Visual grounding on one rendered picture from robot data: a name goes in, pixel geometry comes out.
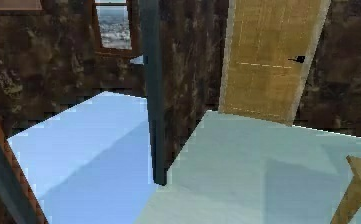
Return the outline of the tan wooden room door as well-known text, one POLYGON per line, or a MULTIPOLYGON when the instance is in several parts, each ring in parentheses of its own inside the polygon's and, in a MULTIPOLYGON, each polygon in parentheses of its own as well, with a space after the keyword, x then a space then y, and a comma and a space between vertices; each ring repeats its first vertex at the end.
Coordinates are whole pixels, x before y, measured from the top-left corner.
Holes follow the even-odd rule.
POLYGON ((229 0, 218 111, 292 125, 330 4, 229 0))

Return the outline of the brown framed window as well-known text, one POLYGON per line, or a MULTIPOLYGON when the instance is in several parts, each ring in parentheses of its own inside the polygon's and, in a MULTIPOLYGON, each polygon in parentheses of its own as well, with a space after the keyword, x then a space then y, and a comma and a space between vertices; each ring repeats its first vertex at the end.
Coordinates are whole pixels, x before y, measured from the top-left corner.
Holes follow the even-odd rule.
POLYGON ((136 57, 140 54, 138 0, 88 0, 95 50, 99 54, 136 57))

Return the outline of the light wooden table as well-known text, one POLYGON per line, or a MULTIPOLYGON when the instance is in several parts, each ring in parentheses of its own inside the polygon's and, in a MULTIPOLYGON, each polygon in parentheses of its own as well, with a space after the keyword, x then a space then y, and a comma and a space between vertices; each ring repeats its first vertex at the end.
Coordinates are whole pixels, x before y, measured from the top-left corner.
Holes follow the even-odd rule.
POLYGON ((348 155, 346 160, 351 168, 353 177, 330 224, 349 224, 361 207, 361 158, 348 155))

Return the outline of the tan framed wall picture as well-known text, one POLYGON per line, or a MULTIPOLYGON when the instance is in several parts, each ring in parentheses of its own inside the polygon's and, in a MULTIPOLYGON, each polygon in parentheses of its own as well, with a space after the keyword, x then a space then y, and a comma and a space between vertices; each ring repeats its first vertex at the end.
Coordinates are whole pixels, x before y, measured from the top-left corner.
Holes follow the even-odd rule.
POLYGON ((41 10, 41 0, 0 0, 0 10, 41 10))

